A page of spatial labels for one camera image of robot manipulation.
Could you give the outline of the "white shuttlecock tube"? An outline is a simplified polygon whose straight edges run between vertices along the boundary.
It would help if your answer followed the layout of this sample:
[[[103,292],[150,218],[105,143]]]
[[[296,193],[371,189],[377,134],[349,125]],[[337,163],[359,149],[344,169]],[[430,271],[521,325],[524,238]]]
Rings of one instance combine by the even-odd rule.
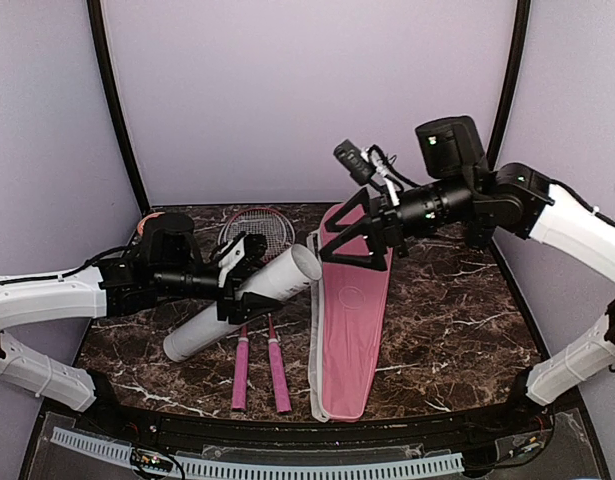
[[[280,309],[322,277],[322,267],[307,247],[295,244],[249,277],[236,291],[232,308],[213,303],[163,341],[166,356],[182,362],[242,325]]]

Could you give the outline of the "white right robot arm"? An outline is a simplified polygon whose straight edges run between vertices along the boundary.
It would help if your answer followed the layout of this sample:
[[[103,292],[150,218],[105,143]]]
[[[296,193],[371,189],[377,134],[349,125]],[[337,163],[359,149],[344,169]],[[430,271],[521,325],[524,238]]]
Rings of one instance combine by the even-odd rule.
[[[327,263],[383,271],[385,255],[408,253],[410,237],[424,238],[462,222],[484,233],[501,228],[556,250],[615,286],[615,223],[595,211],[568,185],[521,163],[496,172],[469,170],[399,194],[397,200],[369,199],[359,191],[341,209],[362,205],[363,216],[341,226],[327,223],[334,238],[319,250]],[[603,369],[615,365],[615,297],[576,340],[516,378],[497,424],[521,432],[545,407]]]

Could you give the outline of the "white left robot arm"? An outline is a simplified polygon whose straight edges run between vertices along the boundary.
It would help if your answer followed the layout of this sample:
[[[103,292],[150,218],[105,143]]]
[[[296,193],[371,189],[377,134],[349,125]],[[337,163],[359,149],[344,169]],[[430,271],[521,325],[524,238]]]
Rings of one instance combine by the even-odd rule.
[[[32,277],[0,277],[0,381],[87,412],[107,436],[128,427],[127,412],[106,375],[77,369],[22,344],[9,328],[61,319],[121,317],[181,299],[213,300],[222,325],[240,326],[281,308],[279,300],[238,293],[261,267],[267,242],[239,234],[205,261],[191,233],[142,237],[104,251],[82,266]]]

